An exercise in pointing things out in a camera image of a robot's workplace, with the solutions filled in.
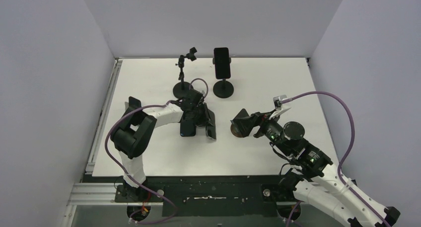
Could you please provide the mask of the brown base phone stand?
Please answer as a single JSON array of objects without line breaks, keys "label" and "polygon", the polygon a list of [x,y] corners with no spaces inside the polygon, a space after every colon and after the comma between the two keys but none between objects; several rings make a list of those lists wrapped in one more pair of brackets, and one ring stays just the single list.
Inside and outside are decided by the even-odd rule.
[{"label": "brown base phone stand", "polygon": [[231,124],[230,126],[230,131],[233,134],[233,136],[237,137],[237,138],[243,138],[244,135],[241,133],[241,131],[238,129],[237,126]]}]

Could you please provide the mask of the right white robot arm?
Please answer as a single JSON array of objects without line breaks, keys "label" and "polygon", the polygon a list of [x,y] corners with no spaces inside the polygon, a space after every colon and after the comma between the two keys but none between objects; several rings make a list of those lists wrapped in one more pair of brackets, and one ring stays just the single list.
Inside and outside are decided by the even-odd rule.
[{"label": "right white robot arm", "polygon": [[280,111],[248,114],[242,109],[231,120],[233,135],[269,139],[273,151],[291,165],[282,176],[279,194],[319,209],[345,227],[392,227],[400,212],[386,207],[361,191],[351,179],[338,171],[330,157],[304,138],[304,127],[295,121],[278,123]]}]

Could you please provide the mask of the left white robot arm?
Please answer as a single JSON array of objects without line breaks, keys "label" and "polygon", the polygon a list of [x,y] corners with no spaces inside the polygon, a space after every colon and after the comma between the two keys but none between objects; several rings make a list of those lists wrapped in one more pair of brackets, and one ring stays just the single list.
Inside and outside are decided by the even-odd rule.
[{"label": "left white robot arm", "polygon": [[204,94],[194,89],[164,105],[142,106],[139,100],[130,97],[125,113],[106,136],[106,141],[113,142],[121,158],[117,160],[110,156],[124,172],[121,192],[135,202],[145,200],[149,193],[144,185],[146,174],[142,155],[152,133],[154,129],[172,123],[180,124],[182,137],[193,137],[197,127],[204,127],[206,136],[216,140],[215,115],[208,109]]}]

